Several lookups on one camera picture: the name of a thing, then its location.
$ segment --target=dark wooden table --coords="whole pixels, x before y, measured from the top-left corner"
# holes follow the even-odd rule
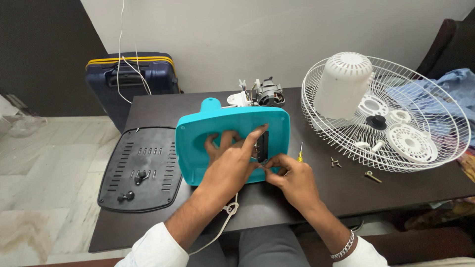
[[[203,99],[214,97],[224,106],[227,97],[234,93],[136,96],[125,128],[175,127],[182,116],[199,112]],[[323,141],[308,124],[300,106],[300,88],[284,89],[284,94],[284,109],[290,115],[291,124],[289,155],[297,157],[300,142],[304,142],[304,161],[313,168],[320,198],[335,216],[355,216],[475,195],[475,183],[456,162],[421,172],[397,173],[348,159]],[[331,168],[330,157],[339,160],[343,168]],[[383,183],[364,177],[368,170]],[[191,186],[183,181],[175,202],[168,208],[147,213],[101,209],[89,252],[130,248],[150,227],[168,219],[191,193]],[[224,212],[217,215],[205,232],[217,233],[226,216]],[[260,182],[245,185],[239,192],[239,210],[225,232],[303,221],[277,187]]]

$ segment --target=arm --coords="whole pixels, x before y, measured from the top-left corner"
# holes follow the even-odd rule
[[[276,174],[270,167],[280,167],[280,170]],[[265,172],[266,181],[282,190],[289,203],[317,231],[330,253],[339,253],[350,240],[351,233],[320,200],[312,168],[279,154],[269,160]],[[387,266],[386,260],[371,248],[371,244],[355,237],[350,250],[337,259],[339,262],[334,266],[369,266],[368,263],[372,263],[371,266]]]
[[[218,149],[213,145],[218,134],[210,135],[204,144],[209,165],[198,188],[164,224],[155,225],[138,240],[116,266],[186,266],[186,250],[260,166],[249,160],[267,128],[267,124],[259,126],[245,140],[236,131],[224,131]]]

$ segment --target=person's left hand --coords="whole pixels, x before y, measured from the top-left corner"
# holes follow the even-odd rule
[[[223,131],[219,149],[213,145],[218,134],[208,136],[204,146],[209,155],[209,165],[196,190],[214,195],[221,207],[224,206],[244,186],[251,173],[261,166],[249,160],[254,144],[267,128],[268,124],[257,127],[245,140],[236,131]]]

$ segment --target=screwdriver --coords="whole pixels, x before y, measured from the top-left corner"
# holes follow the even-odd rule
[[[300,152],[298,153],[297,161],[298,162],[304,162],[304,158],[302,157],[302,147],[304,146],[304,143],[300,145]]]

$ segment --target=person's right hand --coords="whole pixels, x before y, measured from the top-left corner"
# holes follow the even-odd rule
[[[280,169],[276,174],[270,167]],[[269,159],[264,171],[266,181],[280,188],[287,201],[302,215],[305,216],[309,208],[321,203],[314,173],[308,164],[280,153]]]

